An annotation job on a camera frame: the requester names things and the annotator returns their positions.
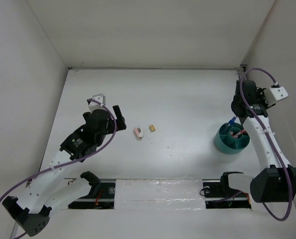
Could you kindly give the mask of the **pink eraser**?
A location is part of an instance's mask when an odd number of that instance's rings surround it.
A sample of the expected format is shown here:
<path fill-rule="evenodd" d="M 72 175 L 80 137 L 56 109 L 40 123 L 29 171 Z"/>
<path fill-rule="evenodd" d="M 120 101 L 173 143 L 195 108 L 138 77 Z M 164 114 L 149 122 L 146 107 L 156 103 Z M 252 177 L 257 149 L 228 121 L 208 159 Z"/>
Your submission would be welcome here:
<path fill-rule="evenodd" d="M 137 137 L 138 139 L 142 139 L 142 138 L 143 138 L 144 134 L 143 134 L 143 130 L 142 130 L 141 127 L 135 127 L 135 128 L 134 128 L 134 132 L 135 132 L 136 137 Z"/>

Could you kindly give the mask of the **small yellow sharpener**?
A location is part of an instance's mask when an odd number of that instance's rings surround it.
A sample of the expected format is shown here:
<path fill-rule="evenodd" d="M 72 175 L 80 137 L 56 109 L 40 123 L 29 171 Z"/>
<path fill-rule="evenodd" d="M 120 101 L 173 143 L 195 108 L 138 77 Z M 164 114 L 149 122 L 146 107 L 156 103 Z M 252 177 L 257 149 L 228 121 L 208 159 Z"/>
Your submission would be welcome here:
<path fill-rule="evenodd" d="M 153 125 L 150 125 L 149 128 L 151 131 L 155 131 L 155 127 Z"/>

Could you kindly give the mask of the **clear spray bottle blue cap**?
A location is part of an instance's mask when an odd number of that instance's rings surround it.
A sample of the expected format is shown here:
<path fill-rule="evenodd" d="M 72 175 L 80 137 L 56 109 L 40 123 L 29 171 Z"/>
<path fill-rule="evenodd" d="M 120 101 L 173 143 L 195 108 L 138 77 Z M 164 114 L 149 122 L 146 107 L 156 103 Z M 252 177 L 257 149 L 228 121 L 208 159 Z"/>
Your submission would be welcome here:
<path fill-rule="evenodd" d="M 228 127 L 233 126 L 236 119 L 237 119 L 236 117 L 233 117 L 231 120 L 229 120 L 228 121 Z"/>

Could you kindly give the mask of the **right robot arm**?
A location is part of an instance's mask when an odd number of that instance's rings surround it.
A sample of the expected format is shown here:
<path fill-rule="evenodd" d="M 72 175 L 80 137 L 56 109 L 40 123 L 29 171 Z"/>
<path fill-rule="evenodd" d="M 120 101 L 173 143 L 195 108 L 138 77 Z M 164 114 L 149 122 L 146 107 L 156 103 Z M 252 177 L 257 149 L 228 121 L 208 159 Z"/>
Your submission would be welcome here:
<path fill-rule="evenodd" d="M 135 140 L 123 134 L 115 152 L 120 178 L 193 177 L 208 208 L 226 207 L 248 194 L 257 203 L 286 202 L 296 193 L 296 167 L 282 154 L 265 110 L 249 106 L 254 82 L 238 82 L 232 103 L 240 122 L 223 123 L 220 100 L 202 95 L 189 105 L 131 108 L 138 120 L 156 117 L 158 131 Z"/>

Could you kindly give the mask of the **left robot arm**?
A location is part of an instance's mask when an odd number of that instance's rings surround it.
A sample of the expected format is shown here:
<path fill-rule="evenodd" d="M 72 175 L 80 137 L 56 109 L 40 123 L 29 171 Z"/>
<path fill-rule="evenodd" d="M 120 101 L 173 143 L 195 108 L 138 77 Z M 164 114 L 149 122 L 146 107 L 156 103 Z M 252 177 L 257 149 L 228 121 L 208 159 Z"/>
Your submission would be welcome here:
<path fill-rule="evenodd" d="M 61 144 L 47 171 L 35 176 L 18 196 L 7 196 L 2 205 L 25 234 L 34 237 L 49 223 L 56 210 L 84 197 L 100 192 L 101 180 L 92 172 L 82 173 L 75 181 L 57 191 L 56 188 L 72 171 L 104 147 L 106 135 L 115 135 L 127 128 L 118 105 L 113 116 L 105 106 L 83 113 L 85 123 L 72 132 Z"/>

